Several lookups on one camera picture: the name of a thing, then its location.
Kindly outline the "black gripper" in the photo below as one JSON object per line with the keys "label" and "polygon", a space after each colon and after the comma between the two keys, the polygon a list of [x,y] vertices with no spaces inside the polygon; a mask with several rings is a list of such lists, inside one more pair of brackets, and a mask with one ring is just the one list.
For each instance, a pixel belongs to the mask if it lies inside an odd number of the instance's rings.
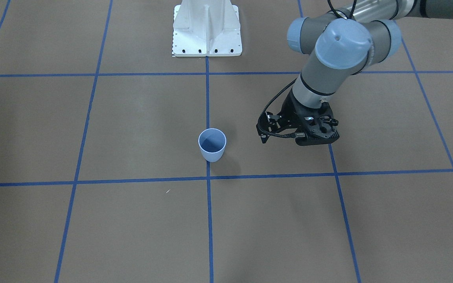
{"label": "black gripper", "polygon": [[[295,107],[304,106],[297,101],[293,92],[289,92],[282,104],[281,110],[277,114],[268,111],[270,105],[282,95],[279,92],[275,95],[263,108],[262,113],[258,116],[256,130],[263,144],[266,144],[270,137],[295,139],[304,137],[304,134],[298,134],[297,131],[297,116]],[[327,101],[318,102],[318,107]]]}

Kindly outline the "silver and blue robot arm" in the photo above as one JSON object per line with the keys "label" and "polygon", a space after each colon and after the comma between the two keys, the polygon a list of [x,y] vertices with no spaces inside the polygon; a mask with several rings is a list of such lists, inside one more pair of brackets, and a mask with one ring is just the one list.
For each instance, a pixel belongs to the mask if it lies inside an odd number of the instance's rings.
{"label": "silver and blue robot arm", "polygon": [[453,19],[453,0],[355,0],[316,18],[295,19],[288,46],[309,56],[277,114],[265,107],[256,129],[270,137],[294,139],[300,146],[334,143],[340,135],[330,100],[347,77],[383,62],[401,46],[396,20],[404,17]]}

